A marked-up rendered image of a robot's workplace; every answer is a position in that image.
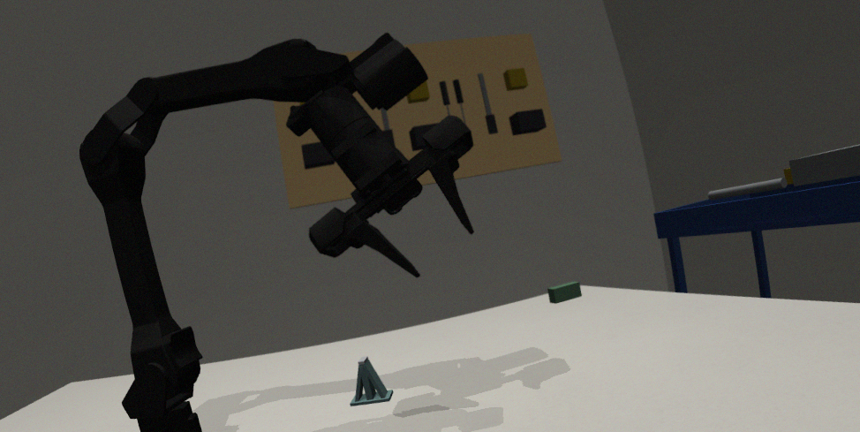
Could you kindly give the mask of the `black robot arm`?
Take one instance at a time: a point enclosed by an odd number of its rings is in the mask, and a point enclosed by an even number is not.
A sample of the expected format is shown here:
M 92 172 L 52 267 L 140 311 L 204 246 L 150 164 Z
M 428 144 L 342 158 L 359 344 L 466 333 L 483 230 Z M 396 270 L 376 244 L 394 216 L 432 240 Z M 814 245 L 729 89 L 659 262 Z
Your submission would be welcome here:
M 104 112 L 79 156 L 103 206 L 132 318 L 135 379 L 122 405 L 140 432 L 202 432 L 186 401 L 202 355 L 192 327 L 180 329 L 170 315 L 141 204 L 145 156 L 168 113 L 253 98 L 305 102 L 290 107 L 286 126 L 298 137 L 311 128 L 328 151 L 346 126 L 370 117 L 356 91 L 370 108 L 389 110 L 427 79 L 415 55 L 389 33 L 351 61 L 290 39 L 242 61 L 141 79 Z

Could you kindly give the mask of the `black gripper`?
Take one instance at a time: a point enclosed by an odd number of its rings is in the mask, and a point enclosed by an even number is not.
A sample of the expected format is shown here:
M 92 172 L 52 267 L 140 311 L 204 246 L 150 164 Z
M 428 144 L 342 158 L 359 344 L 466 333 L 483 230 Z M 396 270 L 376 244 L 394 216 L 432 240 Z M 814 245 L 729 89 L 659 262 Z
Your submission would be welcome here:
M 459 168 L 458 159 L 473 146 L 471 130 L 459 117 L 448 115 L 422 137 L 426 147 L 407 162 L 370 117 L 352 122 L 337 134 L 328 152 L 364 198 L 345 213 L 333 208 L 309 228 L 310 240 L 320 254 L 336 257 L 350 246 L 366 244 L 419 277 L 413 265 L 367 219 L 427 170 L 462 225 L 474 233 L 453 175 Z M 377 196 L 381 197 L 375 201 Z

